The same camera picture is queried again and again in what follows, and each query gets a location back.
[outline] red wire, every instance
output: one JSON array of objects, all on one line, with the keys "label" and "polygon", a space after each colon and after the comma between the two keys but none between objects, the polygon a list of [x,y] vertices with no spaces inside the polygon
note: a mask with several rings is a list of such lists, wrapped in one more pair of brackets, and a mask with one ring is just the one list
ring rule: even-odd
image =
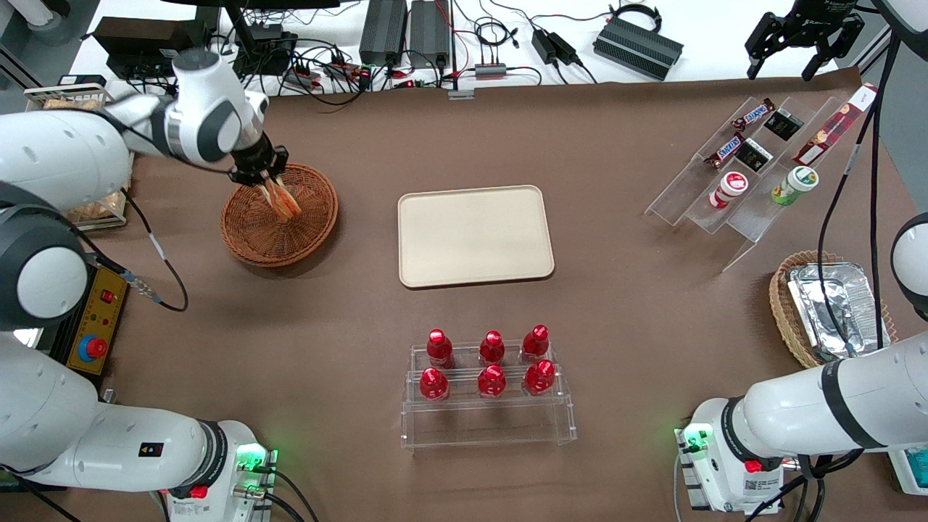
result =
[{"label": "red wire", "polygon": [[470,65],[470,50],[467,48],[467,44],[464,43],[464,39],[461,38],[461,35],[455,31],[455,26],[452,25],[451,21],[448,20],[448,15],[445,14],[445,10],[442,8],[442,5],[438,2],[435,2],[435,6],[438,7],[439,12],[442,13],[442,18],[445,19],[445,23],[448,24],[448,29],[450,29],[451,33],[453,33],[458,38],[458,41],[464,47],[464,53],[467,55],[467,58],[464,60],[464,67],[451,73],[452,78],[457,78],[462,72],[466,71],[468,65]]}]

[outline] emergency stop button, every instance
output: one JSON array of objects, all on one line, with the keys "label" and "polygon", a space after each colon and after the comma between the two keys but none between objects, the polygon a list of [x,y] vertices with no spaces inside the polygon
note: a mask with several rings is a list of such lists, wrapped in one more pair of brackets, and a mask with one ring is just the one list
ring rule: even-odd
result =
[{"label": "emergency stop button", "polygon": [[77,346],[77,355],[83,362],[93,362],[107,355],[108,348],[106,339],[101,339],[91,333],[81,339],[81,343]]},{"label": "emergency stop button", "polygon": [[744,469],[748,473],[758,473],[764,471],[764,465],[760,461],[746,461],[744,463]]}]

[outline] woven basket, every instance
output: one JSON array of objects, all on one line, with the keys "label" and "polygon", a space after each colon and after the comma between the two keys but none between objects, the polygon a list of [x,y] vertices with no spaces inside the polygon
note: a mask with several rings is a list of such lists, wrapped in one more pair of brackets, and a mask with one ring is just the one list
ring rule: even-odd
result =
[{"label": "woven basket", "polygon": [[[822,256],[823,263],[840,263],[844,261],[842,257],[827,252]],[[812,346],[809,345],[806,338],[806,328],[803,327],[802,319],[799,312],[793,304],[793,296],[790,294],[789,287],[786,286],[786,274],[790,269],[800,265],[818,262],[818,251],[806,250],[798,252],[787,257],[774,272],[773,278],[770,279],[770,309],[773,311],[773,319],[777,321],[777,328],[780,329],[780,335],[786,347],[790,348],[799,362],[806,368],[812,368],[824,364],[824,361],[818,358]],[[886,312],[886,303],[881,302],[883,313],[883,322],[886,324],[886,332],[889,334],[890,341],[895,344],[899,342],[896,337],[896,326]]]},{"label": "woven basket", "polygon": [[339,200],[323,174],[289,164],[281,175],[303,213],[281,222],[257,187],[238,187],[223,207],[223,242],[239,260],[257,267],[284,267],[306,258],[335,226]]}]

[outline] red bottle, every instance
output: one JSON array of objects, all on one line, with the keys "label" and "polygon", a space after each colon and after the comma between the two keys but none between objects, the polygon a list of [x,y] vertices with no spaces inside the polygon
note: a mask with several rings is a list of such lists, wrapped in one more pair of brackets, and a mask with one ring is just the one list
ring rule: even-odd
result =
[{"label": "red bottle", "polygon": [[419,391],[426,400],[445,400],[450,394],[448,378],[434,368],[426,368],[419,380]]},{"label": "red bottle", "polygon": [[522,379],[522,391],[529,395],[541,395],[554,386],[554,363],[541,359],[528,368]]},{"label": "red bottle", "polygon": [[506,374],[503,373],[503,369],[495,364],[484,368],[477,376],[477,389],[483,398],[497,398],[503,395],[503,390],[506,389]]},{"label": "red bottle", "polygon": [[483,366],[499,364],[506,353],[506,347],[503,345],[503,336],[496,330],[486,333],[483,342],[480,343],[480,362]]},{"label": "red bottle", "polygon": [[429,354],[429,362],[435,368],[451,370],[455,367],[455,354],[452,351],[451,340],[439,329],[429,333],[429,342],[425,345]]},{"label": "red bottle", "polygon": [[544,324],[535,326],[525,339],[522,340],[522,349],[519,350],[519,361],[522,364],[534,364],[545,357],[548,352],[548,327]]}]

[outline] brown table mat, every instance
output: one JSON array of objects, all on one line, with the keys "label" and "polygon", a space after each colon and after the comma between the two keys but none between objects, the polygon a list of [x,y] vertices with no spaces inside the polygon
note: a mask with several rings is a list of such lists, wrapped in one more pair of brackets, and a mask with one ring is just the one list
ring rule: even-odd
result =
[{"label": "brown table mat", "polygon": [[[672,430],[680,419],[707,398],[738,396],[756,381],[801,369],[780,340],[767,282],[787,255],[815,247],[857,128],[822,165],[821,186],[724,275],[720,269],[741,244],[734,234],[674,230],[642,213],[747,97],[780,102],[792,95],[817,107],[858,85],[855,72],[843,71],[809,84],[487,89],[462,102],[409,89],[364,95],[332,114],[310,98],[276,98],[267,134],[338,191],[333,237],[293,268],[245,267],[226,251],[217,225],[230,182],[140,159],[134,194],[187,283],[191,305],[174,314],[130,299],[113,352],[120,402],[246,423],[280,449],[280,469],[324,522],[672,520]],[[830,252],[865,266],[869,154],[866,145],[827,242]],[[888,251],[915,207],[885,153],[881,168],[883,298],[906,338],[923,324],[896,288]],[[403,287],[400,196],[518,184],[544,192],[553,276]],[[102,246],[178,302],[141,223],[129,220],[124,230],[98,235]],[[489,329],[521,336],[539,322],[552,331],[574,393],[577,441],[415,457],[400,448],[410,344],[433,327],[464,342]],[[883,457],[829,476],[828,489],[822,522],[928,516],[928,500],[891,490]],[[51,497],[88,522],[161,520],[144,494]],[[685,492],[680,500],[687,522],[742,519],[691,512]],[[792,515],[788,508],[770,520]],[[0,495],[0,520],[56,516],[29,496]]]}]

